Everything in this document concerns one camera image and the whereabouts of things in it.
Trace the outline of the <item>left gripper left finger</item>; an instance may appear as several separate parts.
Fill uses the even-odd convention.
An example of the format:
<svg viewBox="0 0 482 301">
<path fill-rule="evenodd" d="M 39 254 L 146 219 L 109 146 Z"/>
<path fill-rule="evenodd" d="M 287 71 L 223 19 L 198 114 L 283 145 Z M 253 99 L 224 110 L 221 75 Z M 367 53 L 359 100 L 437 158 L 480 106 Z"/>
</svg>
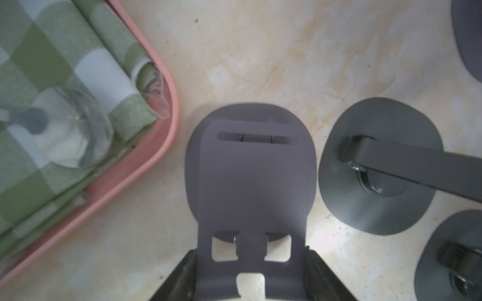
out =
<svg viewBox="0 0 482 301">
<path fill-rule="evenodd" d="M 193 301 L 197 283 L 197 250 L 190 250 L 149 301 Z"/>
</svg>

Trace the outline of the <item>purple phone stand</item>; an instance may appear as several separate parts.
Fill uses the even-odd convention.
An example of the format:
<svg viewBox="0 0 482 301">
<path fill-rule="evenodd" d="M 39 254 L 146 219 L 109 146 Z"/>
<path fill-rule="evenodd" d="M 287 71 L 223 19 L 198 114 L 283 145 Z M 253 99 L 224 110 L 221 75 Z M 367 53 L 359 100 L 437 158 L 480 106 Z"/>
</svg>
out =
<svg viewBox="0 0 482 301">
<path fill-rule="evenodd" d="M 188 142 L 185 183 L 198 222 L 196 300 L 238 297 L 241 273 L 261 273 L 267 298 L 307 299 L 316 151 L 293 113 L 251 103 L 208 114 Z"/>
<path fill-rule="evenodd" d="M 459 56 L 481 82 L 481 0 L 452 1 L 451 20 Z"/>
</svg>

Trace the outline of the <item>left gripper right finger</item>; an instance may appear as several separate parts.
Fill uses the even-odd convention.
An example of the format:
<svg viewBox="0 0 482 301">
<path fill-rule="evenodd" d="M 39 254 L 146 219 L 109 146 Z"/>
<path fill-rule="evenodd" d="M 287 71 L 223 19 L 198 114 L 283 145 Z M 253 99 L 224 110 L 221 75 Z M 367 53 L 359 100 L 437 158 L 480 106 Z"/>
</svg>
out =
<svg viewBox="0 0 482 301">
<path fill-rule="evenodd" d="M 305 247 L 304 287 L 308 300 L 357 301 L 317 252 Z"/>
</svg>

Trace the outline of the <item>dark green phone stand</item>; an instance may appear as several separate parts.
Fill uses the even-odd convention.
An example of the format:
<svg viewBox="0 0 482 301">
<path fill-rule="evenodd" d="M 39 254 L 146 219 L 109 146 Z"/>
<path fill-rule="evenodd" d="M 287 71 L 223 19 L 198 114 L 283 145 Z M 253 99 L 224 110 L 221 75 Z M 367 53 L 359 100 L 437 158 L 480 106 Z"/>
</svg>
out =
<svg viewBox="0 0 482 301">
<path fill-rule="evenodd" d="M 417 300 L 481 300 L 481 211 L 461 211 L 442 222 L 421 255 Z"/>
<path fill-rule="evenodd" d="M 429 117 L 384 97 L 342 113 L 326 141 L 318 179 L 333 216 L 380 236 L 417 223 L 436 191 L 481 201 L 481 159 L 446 152 Z"/>
</svg>

